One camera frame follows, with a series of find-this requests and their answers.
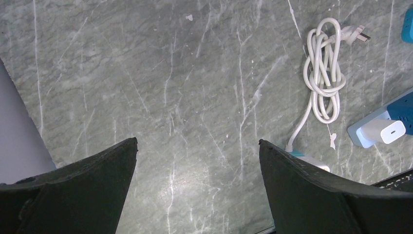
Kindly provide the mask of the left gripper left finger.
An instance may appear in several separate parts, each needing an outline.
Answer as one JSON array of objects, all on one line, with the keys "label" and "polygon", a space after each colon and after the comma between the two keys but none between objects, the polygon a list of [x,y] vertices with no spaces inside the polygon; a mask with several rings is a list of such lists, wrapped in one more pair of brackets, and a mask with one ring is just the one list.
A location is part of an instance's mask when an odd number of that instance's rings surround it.
[{"label": "left gripper left finger", "polygon": [[113,234],[136,166],[138,141],[0,186],[3,234]]}]

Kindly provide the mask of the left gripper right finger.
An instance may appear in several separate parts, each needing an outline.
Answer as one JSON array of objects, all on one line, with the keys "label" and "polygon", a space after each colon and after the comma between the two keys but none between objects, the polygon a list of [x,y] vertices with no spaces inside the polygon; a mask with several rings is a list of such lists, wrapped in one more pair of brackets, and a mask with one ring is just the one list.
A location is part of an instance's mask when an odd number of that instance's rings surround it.
[{"label": "left gripper right finger", "polygon": [[413,193],[345,179],[263,139],[259,146],[276,233],[412,233]]}]

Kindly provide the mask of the light blue power strip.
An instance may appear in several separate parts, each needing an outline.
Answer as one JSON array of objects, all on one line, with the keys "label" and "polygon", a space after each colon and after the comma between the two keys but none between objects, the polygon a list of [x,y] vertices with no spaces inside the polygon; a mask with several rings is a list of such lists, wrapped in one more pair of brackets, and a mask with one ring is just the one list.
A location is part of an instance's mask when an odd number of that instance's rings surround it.
[{"label": "light blue power strip", "polygon": [[348,127],[352,142],[362,148],[376,143],[390,144],[404,135],[413,134],[413,90],[397,98]]}]

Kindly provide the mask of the small white charger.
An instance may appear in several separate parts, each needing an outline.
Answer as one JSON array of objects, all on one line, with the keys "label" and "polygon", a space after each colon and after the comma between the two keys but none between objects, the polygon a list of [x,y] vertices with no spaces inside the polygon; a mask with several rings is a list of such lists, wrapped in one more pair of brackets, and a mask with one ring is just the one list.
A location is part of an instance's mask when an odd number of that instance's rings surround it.
[{"label": "small white charger", "polygon": [[390,144],[406,133],[400,120],[373,119],[361,127],[361,133],[368,140]]}]

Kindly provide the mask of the teal power strip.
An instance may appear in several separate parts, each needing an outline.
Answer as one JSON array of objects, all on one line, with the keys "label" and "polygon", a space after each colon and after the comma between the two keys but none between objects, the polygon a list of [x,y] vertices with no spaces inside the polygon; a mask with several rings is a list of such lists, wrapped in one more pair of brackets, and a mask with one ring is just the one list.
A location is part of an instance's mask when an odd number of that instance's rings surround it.
[{"label": "teal power strip", "polygon": [[364,25],[341,26],[337,19],[324,18],[306,38],[308,54],[304,61],[302,78],[310,91],[307,106],[300,121],[289,138],[285,151],[322,170],[330,171],[327,164],[294,149],[294,142],[306,124],[310,114],[325,125],[338,119],[340,113],[340,91],[347,78],[339,64],[340,45],[352,45],[355,41],[367,42],[370,36],[364,33]]}]

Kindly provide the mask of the white blue charger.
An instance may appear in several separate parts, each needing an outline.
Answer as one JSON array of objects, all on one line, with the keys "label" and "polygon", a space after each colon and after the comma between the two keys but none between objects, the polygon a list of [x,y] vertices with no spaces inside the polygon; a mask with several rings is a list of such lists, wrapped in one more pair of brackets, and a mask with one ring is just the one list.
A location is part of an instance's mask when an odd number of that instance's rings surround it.
[{"label": "white blue charger", "polygon": [[401,39],[406,43],[413,43],[413,8],[409,8],[404,16]]}]

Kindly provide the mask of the blue cube adapter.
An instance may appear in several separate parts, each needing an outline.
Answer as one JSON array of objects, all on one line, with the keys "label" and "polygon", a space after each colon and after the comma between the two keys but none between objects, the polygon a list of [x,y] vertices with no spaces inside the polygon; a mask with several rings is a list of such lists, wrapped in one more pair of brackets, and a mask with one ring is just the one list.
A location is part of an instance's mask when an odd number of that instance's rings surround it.
[{"label": "blue cube adapter", "polygon": [[413,135],[413,93],[410,92],[387,106],[392,120],[400,120],[407,135]]}]

